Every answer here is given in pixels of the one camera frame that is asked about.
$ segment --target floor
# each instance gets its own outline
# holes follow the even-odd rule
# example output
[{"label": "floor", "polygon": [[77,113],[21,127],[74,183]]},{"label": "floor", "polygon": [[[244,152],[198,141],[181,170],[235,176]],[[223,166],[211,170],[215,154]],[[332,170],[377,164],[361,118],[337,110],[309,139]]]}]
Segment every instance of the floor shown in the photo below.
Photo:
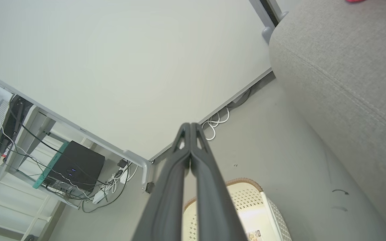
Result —
[{"label": "floor", "polygon": [[[210,129],[205,134],[212,136]],[[231,110],[229,121],[216,128],[210,147],[225,180],[248,177],[262,186],[280,209],[294,241],[386,240],[385,223],[290,105],[272,74],[254,86],[245,104]],[[106,156],[114,162],[106,162],[101,180],[114,172],[118,160],[110,153]],[[153,165],[151,180],[157,181],[164,156]],[[66,207],[50,240],[130,240],[149,197],[141,190],[141,174],[138,169],[110,206],[90,214]],[[349,195],[332,192],[335,189]],[[189,173],[184,202],[195,195],[195,177]],[[85,205],[86,210],[94,207]]]}]

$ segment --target black wheel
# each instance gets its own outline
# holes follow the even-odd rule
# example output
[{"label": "black wheel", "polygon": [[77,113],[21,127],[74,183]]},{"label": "black wheel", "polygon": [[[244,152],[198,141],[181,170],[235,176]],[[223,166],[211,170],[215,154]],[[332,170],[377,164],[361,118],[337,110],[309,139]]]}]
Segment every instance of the black wheel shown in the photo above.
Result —
[{"label": "black wheel", "polygon": [[156,187],[156,184],[154,184],[154,182],[149,182],[147,183],[147,188],[145,189],[145,191],[148,193],[152,193],[155,187]]}]

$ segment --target fabric upholstery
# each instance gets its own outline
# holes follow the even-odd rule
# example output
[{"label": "fabric upholstery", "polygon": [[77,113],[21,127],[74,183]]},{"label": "fabric upholstery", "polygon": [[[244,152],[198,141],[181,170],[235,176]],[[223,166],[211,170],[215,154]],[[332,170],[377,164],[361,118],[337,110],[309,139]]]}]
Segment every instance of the fabric upholstery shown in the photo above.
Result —
[{"label": "fabric upholstery", "polygon": [[304,0],[273,32],[270,58],[386,221],[386,1]]}]

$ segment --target desk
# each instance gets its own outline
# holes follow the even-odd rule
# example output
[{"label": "desk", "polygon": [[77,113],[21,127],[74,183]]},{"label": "desk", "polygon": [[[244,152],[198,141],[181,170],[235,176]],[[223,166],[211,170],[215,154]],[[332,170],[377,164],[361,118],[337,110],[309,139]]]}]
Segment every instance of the desk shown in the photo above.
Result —
[{"label": "desk", "polygon": [[144,186],[183,122],[203,122],[271,71],[262,31],[274,26],[260,6],[0,1],[0,82],[141,165]]}]

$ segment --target sticker inside basket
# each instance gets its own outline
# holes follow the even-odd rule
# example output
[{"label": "sticker inside basket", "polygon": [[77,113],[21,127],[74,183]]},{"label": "sticker inside basket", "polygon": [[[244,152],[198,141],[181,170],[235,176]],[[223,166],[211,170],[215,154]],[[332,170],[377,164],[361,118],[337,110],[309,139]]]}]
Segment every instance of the sticker inside basket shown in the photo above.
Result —
[{"label": "sticker inside basket", "polygon": [[260,230],[247,232],[248,241],[263,241]]}]

